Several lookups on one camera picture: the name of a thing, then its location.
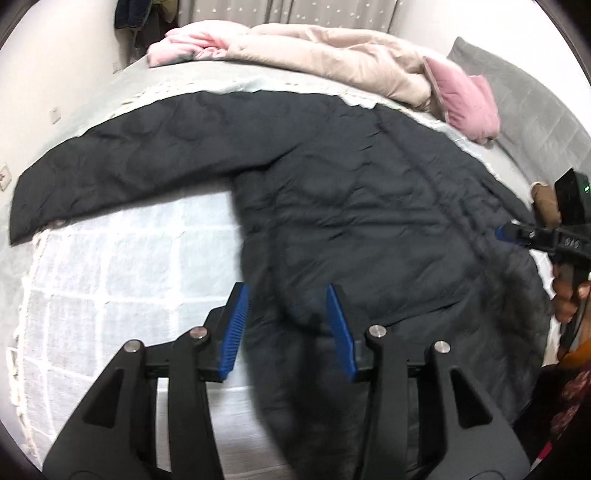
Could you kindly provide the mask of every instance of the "metal pin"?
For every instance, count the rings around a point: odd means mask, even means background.
[[[369,334],[372,337],[382,338],[386,333],[388,333],[388,331],[386,330],[386,327],[383,327],[382,325],[372,325],[369,327]]]
[[[194,338],[195,340],[200,340],[203,337],[207,336],[207,329],[205,327],[193,327],[189,331],[189,335],[191,336],[191,338]]]
[[[439,353],[449,353],[452,347],[445,340],[435,342],[435,350]]]
[[[135,353],[140,348],[142,348],[142,342],[139,340],[130,340],[123,346],[123,350],[125,350],[127,353]]]

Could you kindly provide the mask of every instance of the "wall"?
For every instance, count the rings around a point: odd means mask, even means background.
[[[64,119],[126,66],[129,33],[115,32],[117,0],[40,0],[0,49],[0,167],[13,180]],[[11,193],[0,193],[0,207]]]
[[[462,37],[504,58],[552,90],[591,134],[591,86],[534,0],[399,0],[392,33],[445,55]]]

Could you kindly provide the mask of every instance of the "black jacket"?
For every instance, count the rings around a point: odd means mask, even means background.
[[[331,282],[406,341],[448,341],[515,420],[541,367],[549,302],[528,252],[494,231],[530,214],[478,160],[392,109],[285,92],[153,103],[29,168],[11,240],[220,176],[242,227],[256,404],[300,478],[348,478],[361,438],[366,390],[337,364]]]

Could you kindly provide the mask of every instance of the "mattress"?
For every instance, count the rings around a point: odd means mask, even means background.
[[[445,133],[528,201],[529,185],[500,148],[475,145],[426,113],[319,77],[219,61],[157,69],[147,69],[145,60],[135,63],[64,121],[31,162],[67,138],[162,98],[198,90],[260,89],[339,95],[350,105],[372,108],[381,103],[403,111]],[[0,219],[6,236],[6,211]],[[18,324],[8,352],[10,394],[34,462],[41,464],[77,402],[126,340],[139,338],[147,345],[173,340],[202,325],[210,309],[225,303],[241,278],[240,247],[223,183],[53,225],[29,244],[9,248],[2,239],[0,269],[21,282],[13,292],[21,301],[2,302],[0,312]],[[549,287],[549,263],[542,255],[536,260]],[[167,469],[165,384],[159,389],[158,461]],[[240,354],[228,381],[208,386],[208,393],[226,478],[290,478],[285,460],[256,418]]]

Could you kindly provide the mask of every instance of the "pillow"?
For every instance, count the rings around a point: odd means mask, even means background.
[[[501,118],[496,141],[527,180],[553,183],[570,167],[591,174],[591,138],[551,90],[460,37],[448,58],[468,74],[486,76]]]
[[[501,122],[486,79],[470,77],[449,61],[425,57],[425,64],[427,77],[434,79],[441,95],[446,122],[478,143],[495,138]]]

